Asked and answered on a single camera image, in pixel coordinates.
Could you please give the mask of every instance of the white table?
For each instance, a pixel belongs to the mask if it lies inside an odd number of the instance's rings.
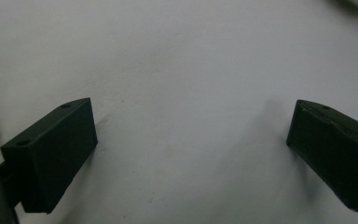
[[[296,99],[358,119],[331,0],[0,0],[0,146],[88,96],[99,145],[21,224],[358,223],[285,145]]]

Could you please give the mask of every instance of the white surface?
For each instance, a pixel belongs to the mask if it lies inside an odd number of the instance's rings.
[[[0,0],[0,145],[87,96],[100,144],[22,224],[358,223],[284,143],[298,98],[358,119],[331,0]]]

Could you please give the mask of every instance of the screw hole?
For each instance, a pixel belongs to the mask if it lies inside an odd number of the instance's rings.
[[[65,108],[68,108],[68,107],[71,107],[70,105],[62,105],[62,106],[60,106],[60,108],[62,108],[62,109],[65,109]]]
[[[26,146],[30,143],[31,141],[30,140],[24,140],[24,141],[20,141],[16,144],[16,146],[18,147],[23,147],[23,146]]]

